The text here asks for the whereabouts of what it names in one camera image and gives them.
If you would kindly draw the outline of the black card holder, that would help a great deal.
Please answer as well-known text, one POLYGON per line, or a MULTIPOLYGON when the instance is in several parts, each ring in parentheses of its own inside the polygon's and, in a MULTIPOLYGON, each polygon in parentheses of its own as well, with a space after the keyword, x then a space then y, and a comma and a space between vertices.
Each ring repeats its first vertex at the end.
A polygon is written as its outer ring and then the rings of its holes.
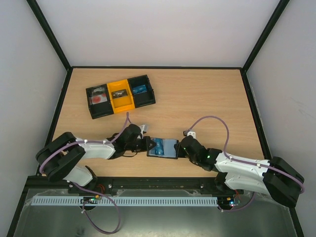
POLYGON ((152 156, 150 155, 150 151, 147 151, 147 156, 155 158, 177 159, 174 145, 178 142, 179 141, 176 139, 163 139, 164 156, 152 156))

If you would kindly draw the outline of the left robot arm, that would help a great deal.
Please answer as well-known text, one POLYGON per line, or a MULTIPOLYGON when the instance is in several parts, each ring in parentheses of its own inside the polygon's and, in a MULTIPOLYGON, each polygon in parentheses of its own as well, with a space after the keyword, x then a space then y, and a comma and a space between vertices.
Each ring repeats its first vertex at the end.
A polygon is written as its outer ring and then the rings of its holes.
POLYGON ((127 151, 145 152, 147 137, 144 134, 147 130, 146 124, 130 124, 120 133, 104 140, 84 140, 76 138, 71 132, 65 132, 36 154, 39 172, 50 182, 66 180, 82 187, 87 186, 96 179, 96 175, 88 166, 80 166, 80 160, 108 160, 123 157, 127 151))

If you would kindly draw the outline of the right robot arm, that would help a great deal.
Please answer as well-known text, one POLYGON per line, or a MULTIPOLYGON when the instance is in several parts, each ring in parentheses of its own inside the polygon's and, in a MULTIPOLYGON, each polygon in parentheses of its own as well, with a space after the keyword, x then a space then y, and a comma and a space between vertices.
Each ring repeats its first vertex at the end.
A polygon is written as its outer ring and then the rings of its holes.
POLYGON ((191 135, 174 148, 178 158, 188 158, 206 171, 217 172, 215 187, 223 194, 230 189, 247 190, 269 195, 277 203, 294 208, 304 190, 303 176, 280 157, 263 160, 238 157, 220 149, 207 149, 191 135))

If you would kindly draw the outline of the yellow bin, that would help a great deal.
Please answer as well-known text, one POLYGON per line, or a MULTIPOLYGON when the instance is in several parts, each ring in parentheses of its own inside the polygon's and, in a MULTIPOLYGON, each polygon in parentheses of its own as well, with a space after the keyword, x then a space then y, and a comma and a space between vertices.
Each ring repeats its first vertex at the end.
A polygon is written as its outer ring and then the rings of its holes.
POLYGON ((133 95, 127 79, 107 84, 110 102, 115 114, 135 109, 133 95))

